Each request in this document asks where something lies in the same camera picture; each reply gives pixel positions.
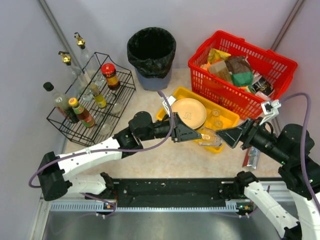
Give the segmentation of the small glass cup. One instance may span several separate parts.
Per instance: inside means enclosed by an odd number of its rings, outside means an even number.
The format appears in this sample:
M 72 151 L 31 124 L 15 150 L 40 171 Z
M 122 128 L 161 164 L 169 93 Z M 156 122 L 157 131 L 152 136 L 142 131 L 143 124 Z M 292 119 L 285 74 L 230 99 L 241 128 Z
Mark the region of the small glass cup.
M 220 119 L 216 119 L 214 122 L 213 122 L 213 126 L 217 129 L 222 129 L 223 128 L 223 121 L 220 120 Z
M 214 108 L 210 112 L 210 119 L 219 119 L 221 111 L 218 108 Z
M 201 138 L 198 140 L 200 146 L 217 148 L 223 146 L 223 140 L 216 135 L 213 129 L 202 127 L 198 132 L 201 134 Z

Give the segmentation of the yellow plastic tray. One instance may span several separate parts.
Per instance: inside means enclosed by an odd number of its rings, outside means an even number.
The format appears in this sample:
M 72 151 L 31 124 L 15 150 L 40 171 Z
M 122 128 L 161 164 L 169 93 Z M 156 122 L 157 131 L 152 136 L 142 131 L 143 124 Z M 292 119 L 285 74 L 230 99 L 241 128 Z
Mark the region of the yellow plastic tray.
M 240 116 L 184 87 L 178 87 L 176 89 L 176 91 L 173 93 L 173 97 L 175 98 L 175 101 L 183 99 L 183 98 L 192 98 L 195 100 L 200 101 L 204 107 L 206 108 L 206 120 L 204 122 L 204 124 L 198 128 L 195 129 L 197 132 L 199 132 L 199 129 L 201 128 L 209 128 L 212 130 L 222 130 L 222 129 L 227 129 L 227 128 L 231 128 L 231 127 L 235 127 L 240 119 Z M 215 120 L 217 119 L 210 119 L 210 113 L 212 109 L 219 109 L 220 110 L 220 117 L 219 119 L 223 121 L 223 127 L 218 129 L 216 127 L 214 127 L 213 123 Z

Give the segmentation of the cream ceramic plate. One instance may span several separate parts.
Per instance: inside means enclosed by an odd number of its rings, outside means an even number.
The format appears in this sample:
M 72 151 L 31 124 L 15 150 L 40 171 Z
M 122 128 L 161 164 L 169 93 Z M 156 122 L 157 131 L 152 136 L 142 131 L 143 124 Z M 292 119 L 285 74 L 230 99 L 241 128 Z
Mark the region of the cream ceramic plate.
M 199 129 L 207 118 L 205 106 L 193 98 L 179 99 L 171 105 L 171 109 L 178 113 L 180 119 L 193 130 Z

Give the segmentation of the glass jar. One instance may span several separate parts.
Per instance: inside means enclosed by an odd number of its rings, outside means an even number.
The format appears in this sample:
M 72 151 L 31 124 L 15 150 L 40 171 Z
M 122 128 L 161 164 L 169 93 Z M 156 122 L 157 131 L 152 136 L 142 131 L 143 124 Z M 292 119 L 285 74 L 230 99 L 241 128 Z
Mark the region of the glass jar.
M 98 135 L 107 136 L 110 134 L 113 124 L 103 114 L 97 113 L 93 116 L 95 120 L 94 130 Z
M 110 113 L 112 115 L 117 115 L 122 111 L 124 103 L 117 94 L 108 93 L 106 95 L 106 101 L 110 104 Z

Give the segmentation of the small yellow seasoning bottle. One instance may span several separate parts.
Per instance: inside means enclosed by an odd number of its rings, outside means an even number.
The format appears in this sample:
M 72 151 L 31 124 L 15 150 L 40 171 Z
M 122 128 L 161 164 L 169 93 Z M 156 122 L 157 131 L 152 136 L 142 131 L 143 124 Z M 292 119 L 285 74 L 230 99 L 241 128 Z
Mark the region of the small yellow seasoning bottle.
M 105 98 L 103 97 L 101 91 L 99 90 L 98 86 L 95 83 L 91 83 L 89 85 L 90 90 L 92 92 L 92 95 L 94 97 L 94 100 L 97 104 L 97 106 L 100 109 L 104 109 L 107 106 L 107 102 L 105 100 Z

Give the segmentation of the red-brown sauce bottle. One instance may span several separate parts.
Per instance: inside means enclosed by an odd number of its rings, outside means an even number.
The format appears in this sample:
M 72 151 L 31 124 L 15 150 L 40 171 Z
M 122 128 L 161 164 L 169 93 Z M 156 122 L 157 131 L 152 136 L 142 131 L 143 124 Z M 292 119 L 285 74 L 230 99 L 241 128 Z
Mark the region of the red-brown sauce bottle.
M 86 128 L 92 128 L 95 125 L 95 119 L 75 97 L 70 98 L 68 104 L 72 107 L 77 118 Z

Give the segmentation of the red-lidded sauce jar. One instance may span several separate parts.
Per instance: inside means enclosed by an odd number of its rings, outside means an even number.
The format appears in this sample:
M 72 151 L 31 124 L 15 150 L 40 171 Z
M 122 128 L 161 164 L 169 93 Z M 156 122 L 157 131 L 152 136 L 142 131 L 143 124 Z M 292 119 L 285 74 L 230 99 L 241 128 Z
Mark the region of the red-lidded sauce jar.
M 106 63 L 101 66 L 100 70 L 106 79 L 108 88 L 112 91 L 118 90 L 120 87 L 120 82 L 117 78 L 115 66 L 112 63 Z

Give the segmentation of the gold-capped glass bottle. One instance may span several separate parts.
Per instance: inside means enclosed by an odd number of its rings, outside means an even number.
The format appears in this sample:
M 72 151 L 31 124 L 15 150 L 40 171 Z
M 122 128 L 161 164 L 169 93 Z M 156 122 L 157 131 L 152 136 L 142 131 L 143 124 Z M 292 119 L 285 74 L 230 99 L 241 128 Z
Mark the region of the gold-capped glass bottle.
M 105 83 L 105 79 L 100 72 L 101 65 L 98 62 L 94 53 L 89 51 L 86 47 L 86 41 L 80 36 L 78 32 L 74 33 L 76 44 L 80 48 L 80 61 L 84 67 L 85 76 L 88 77 L 92 83 L 101 87 Z
M 93 99 L 91 89 L 88 87 L 90 78 L 76 65 L 72 63 L 70 53 L 67 51 L 59 51 L 62 62 L 69 68 L 72 76 L 72 86 L 76 91 L 76 97 L 81 98 L 85 102 L 90 102 Z

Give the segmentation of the black-capped dark sauce bottle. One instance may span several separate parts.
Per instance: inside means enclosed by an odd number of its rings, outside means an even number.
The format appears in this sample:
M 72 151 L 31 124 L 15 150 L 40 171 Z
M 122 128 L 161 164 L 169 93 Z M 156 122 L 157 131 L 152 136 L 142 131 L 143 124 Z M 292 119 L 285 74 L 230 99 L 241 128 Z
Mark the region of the black-capped dark sauce bottle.
M 69 97 L 65 93 L 56 90 L 51 82 L 45 82 L 43 88 L 51 93 L 54 107 L 67 118 L 69 122 L 76 124 L 80 121 L 73 108 L 69 105 Z

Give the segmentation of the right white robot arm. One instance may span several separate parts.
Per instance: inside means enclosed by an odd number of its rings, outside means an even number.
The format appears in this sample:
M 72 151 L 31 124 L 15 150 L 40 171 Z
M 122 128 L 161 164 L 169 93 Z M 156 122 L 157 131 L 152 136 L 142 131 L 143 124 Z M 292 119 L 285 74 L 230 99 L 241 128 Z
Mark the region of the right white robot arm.
M 310 157 L 315 143 L 304 126 L 287 124 L 276 136 L 266 129 L 268 121 L 279 113 L 279 100 L 261 104 L 264 117 L 247 118 L 236 127 L 216 131 L 229 147 L 242 143 L 254 147 L 280 163 L 278 173 L 289 190 L 298 217 L 290 215 L 266 190 L 252 172 L 241 171 L 233 179 L 225 197 L 248 198 L 267 217 L 283 240 L 318 240 L 320 238 L 320 166 Z

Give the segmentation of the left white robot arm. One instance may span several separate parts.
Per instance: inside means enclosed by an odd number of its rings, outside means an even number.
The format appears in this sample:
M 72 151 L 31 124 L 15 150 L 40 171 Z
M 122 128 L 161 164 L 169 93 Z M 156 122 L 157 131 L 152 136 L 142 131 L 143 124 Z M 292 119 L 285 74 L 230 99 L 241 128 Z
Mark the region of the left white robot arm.
M 105 173 L 83 175 L 100 164 L 121 160 L 138 152 L 145 152 L 143 141 L 171 139 L 174 143 L 198 140 L 199 132 L 187 126 L 176 112 L 167 120 L 153 122 L 146 111 L 139 111 L 128 122 L 128 127 L 99 144 L 69 154 L 46 153 L 36 175 L 45 201 L 53 201 L 66 194 L 80 193 L 107 198 L 114 184 Z

